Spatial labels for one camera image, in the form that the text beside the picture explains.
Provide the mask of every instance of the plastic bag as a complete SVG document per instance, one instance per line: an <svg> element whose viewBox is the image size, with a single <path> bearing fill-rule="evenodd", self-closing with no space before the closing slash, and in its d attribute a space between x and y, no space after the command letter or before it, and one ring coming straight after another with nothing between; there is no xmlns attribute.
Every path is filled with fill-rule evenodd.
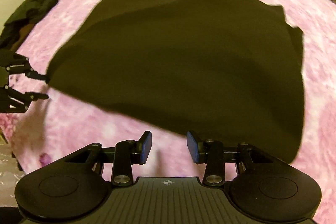
<svg viewBox="0 0 336 224"><path fill-rule="evenodd" d="M0 136L0 207L17 207L14 190L24 175L18 169L17 160L12 157L10 145L1 142Z"/></svg>

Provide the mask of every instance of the ridged black surface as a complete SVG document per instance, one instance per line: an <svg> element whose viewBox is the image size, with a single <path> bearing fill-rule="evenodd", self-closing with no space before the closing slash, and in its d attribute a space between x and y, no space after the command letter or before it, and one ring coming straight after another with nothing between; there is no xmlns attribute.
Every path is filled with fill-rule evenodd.
<svg viewBox="0 0 336 224"><path fill-rule="evenodd" d="M22 224L33 224L29 220ZM112 191L106 203L73 224L260 224L237 211L219 189L196 177L144 178ZM313 224L306 220L300 224Z"/></svg>

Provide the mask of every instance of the purple stain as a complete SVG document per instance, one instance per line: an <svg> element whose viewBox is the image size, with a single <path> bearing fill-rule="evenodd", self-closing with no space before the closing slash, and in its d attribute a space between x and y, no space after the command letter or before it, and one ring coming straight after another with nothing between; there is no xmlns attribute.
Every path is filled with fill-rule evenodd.
<svg viewBox="0 0 336 224"><path fill-rule="evenodd" d="M40 155L39 161L40 161L41 167L44 167L51 163L51 157L47 153L42 153Z"/></svg>

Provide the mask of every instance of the pink blanket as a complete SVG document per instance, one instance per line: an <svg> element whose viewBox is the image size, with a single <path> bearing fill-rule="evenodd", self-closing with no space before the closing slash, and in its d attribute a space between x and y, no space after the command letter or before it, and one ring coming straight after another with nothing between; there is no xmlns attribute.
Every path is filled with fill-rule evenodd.
<svg viewBox="0 0 336 224"><path fill-rule="evenodd" d="M60 0L26 39L18 53L44 73L57 49L80 27L100 0ZM319 224L336 223L336 5L330 0L261 0L282 5L287 21L304 31L306 90L302 145L293 166L313 177L323 191L315 215ZM0 126L24 170L29 173L85 145L114 146L137 140L145 130L153 133L147 164L133 166L137 176L200 176L204 166L194 165L182 136L93 105L48 88L24 76L11 78L21 91L47 92L50 100L33 103L26 114L0 114ZM105 169L109 179L111 167ZM227 168L227 179L235 176Z"/></svg>

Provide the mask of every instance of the pink fuzzy bedspread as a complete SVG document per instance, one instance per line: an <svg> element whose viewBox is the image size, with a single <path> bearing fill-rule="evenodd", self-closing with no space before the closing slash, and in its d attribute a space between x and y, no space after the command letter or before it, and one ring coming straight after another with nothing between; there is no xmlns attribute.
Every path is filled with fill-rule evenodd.
<svg viewBox="0 0 336 224"><path fill-rule="evenodd" d="M100 0L60 0L26 39L18 53L33 68L46 71L57 49L80 27ZM315 215L319 224L336 223L336 5L330 0L261 0L282 5L287 22L304 31L305 126L302 145L293 166L313 177L323 192ZM31 105L25 114L0 114L0 126L23 169L29 173L90 143L115 146L152 131L147 164L133 166L137 176L200 176L186 139L119 114L107 113L48 88L40 81L14 76L15 89L47 92L49 100ZM227 179L235 176L232 165ZM104 178L109 179L111 166Z"/></svg>

